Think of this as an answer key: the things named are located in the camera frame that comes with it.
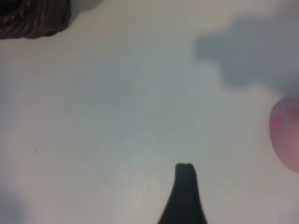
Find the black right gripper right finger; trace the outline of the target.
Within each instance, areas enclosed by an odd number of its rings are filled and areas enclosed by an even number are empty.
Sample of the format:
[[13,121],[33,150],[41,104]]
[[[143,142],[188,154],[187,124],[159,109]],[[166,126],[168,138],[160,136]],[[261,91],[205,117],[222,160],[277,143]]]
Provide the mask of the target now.
[[196,170],[190,163],[187,164],[190,172],[190,196],[189,212],[191,224],[208,224],[202,208]]

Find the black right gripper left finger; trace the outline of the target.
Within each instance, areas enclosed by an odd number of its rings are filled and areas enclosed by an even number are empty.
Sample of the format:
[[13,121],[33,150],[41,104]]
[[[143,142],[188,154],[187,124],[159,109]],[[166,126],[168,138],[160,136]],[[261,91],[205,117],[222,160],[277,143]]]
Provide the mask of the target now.
[[183,193],[186,181],[187,164],[178,163],[175,166],[174,183],[167,204],[161,214],[158,224],[183,224],[184,199]]

